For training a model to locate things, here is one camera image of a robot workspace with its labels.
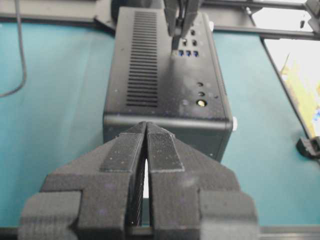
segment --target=black bracket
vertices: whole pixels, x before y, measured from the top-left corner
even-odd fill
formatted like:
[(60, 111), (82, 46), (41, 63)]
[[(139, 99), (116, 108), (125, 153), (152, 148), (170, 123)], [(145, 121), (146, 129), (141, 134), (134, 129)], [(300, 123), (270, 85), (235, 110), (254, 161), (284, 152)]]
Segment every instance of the black bracket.
[(299, 153), (310, 159), (320, 159), (320, 137), (316, 136), (312, 139), (300, 137), (296, 144)]

